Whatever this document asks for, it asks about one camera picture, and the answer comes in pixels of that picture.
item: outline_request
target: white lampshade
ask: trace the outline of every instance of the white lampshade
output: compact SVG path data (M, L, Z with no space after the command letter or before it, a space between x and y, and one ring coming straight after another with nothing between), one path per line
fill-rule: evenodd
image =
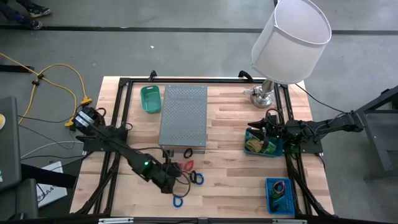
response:
M309 0L281 0L251 52L253 69L280 84L311 75L331 38L323 12Z

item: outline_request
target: tape roll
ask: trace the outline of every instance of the tape roll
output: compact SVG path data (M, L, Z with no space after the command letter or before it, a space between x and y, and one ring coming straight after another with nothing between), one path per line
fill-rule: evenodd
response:
M3 114L0 114L0 130L4 127L6 123L6 117Z

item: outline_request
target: shoe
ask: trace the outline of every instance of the shoe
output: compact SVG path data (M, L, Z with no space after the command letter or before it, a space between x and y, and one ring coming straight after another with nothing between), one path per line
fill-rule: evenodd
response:
M39 6L34 3L32 3L29 7L25 7L25 8L32 18L46 16L51 13L51 10L49 8Z
M36 21L34 19L26 18L21 15L16 15L15 19L19 24L22 24L23 26L32 30L39 30L43 26L43 23Z

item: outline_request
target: blue plastic bin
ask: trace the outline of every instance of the blue plastic bin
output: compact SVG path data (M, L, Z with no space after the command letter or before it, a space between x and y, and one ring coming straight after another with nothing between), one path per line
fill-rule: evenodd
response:
M269 195L270 189L274 187L274 184L279 181L283 180L285 182L285 193L284 195L279 198L278 202L280 203L280 206L284 208L284 211L278 211L278 212L271 212L271 205L269 204L271 202L271 196ZM293 193L292 193L292 184L290 183L289 178L277 178L277 177L272 177L272 178L267 178L266 179L266 195L267 195L267 210L268 213L272 215L294 215L294 201L293 201Z

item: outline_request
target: yellow cable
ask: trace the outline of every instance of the yellow cable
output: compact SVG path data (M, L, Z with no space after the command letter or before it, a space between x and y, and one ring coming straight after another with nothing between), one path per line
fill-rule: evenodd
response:
M53 86L62 88L62 89L64 89L64 90L70 92L70 94L72 94L73 99L74 99L74 101L75 101L75 106L73 107L73 113L72 113L72 116L74 116L74 115L75 115L75 112L76 112L76 109L77 109L76 95L75 95L70 89L68 89L68 88L65 87L65 86L58 85L58 84L56 84L56 83L54 83L54 82L51 82L50 80L48 80L48 79L46 79L46 78L43 78L43 80L47 81L49 84L51 84L51 85L53 85Z
M33 74L36 74L37 76L39 76L40 74L44 73L44 71L46 71L46 70L48 70L49 68L54 67L54 66L65 66L65 67L68 67L68 68L72 69L72 70L79 76L79 79L80 79L80 82L81 82L81 86L82 86L82 89L83 89L83 94L84 94L84 98L83 98L83 101L81 102L81 104L89 104L89 103L91 103L91 102L93 101L91 98L88 98L87 95L86 95L85 85L84 85L83 79L81 78L81 75L79 74L79 72L78 72L76 69L74 69L74 68L73 68L72 66L70 66L70 65L58 63L58 64L50 65L50 66L48 66L47 68L43 69L40 73L37 73L37 72L35 72L35 71L29 69L29 68L26 67L25 65L23 65L23 64L21 64L21 63L19 63L19 62L17 62L16 60L14 60L14 59L8 57L7 55L4 55L3 53L0 53L0 55L2 55L3 57L7 58L8 60L10 60L10 61L12 61L12 62L14 62L14 63L16 63L16 64L18 64L18 65L20 65L21 67L23 67L23 68L25 68L26 70L32 72ZM62 86L62 85L53 83L53 82L51 82L50 80L48 80L48 79L46 79L46 78L43 78L43 79L44 79L46 82L50 83L51 85L56 86L56 87L59 87L59 88L62 88L62 89L64 89L64 90L68 91L70 94L72 94L73 99L75 100L75 106L74 106L74 108L73 108L72 118L69 120L69 122L65 123L65 126L66 126L66 127L71 126L71 125L73 124L73 121L72 121L72 120L73 120L73 117L74 117L74 115L75 115L76 107L77 107L76 95L75 95L70 89L68 89L68 88L65 87L65 86ZM34 97L34 90L35 90L35 89L36 89L36 86L34 85L34 87L33 87L33 89L32 89L32 93L30 94L29 105L28 105L28 107L27 107L27 109L26 109L26 111L25 111L25 113L24 113L24 116L26 116L26 115L28 114L28 112L29 112L29 110L30 110L30 107L32 106L33 97Z
M34 97L34 94L35 94L35 89L36 89L36 85L33 85L32 92L30 93L29 104L27 105L27 109L25 110L24 115L23 115L23 116L21 117L21 119L18 121L18 124L20 124L20 123L22 122L22 120L24 119L23 117L25 117L25 116L28 114L28 112L29 112L29 110L30 110L30 107L32 106L33 97Z
M62 63L56 63L56 64L50 65L47 68L43 69L40 72L40 74L43 73L44 71L48 70L49 68L54 67L54 66L65 66L65 67L68 67L68 68L72 69L79 76L79 79L80 79L80 82L81 82L81 87L83 88L83 94L84 94L85 97L87 97L85 83L83 82L83 79L81 78L80 73L76 69L74 69L72 66L70 66L70 65L62 64Z

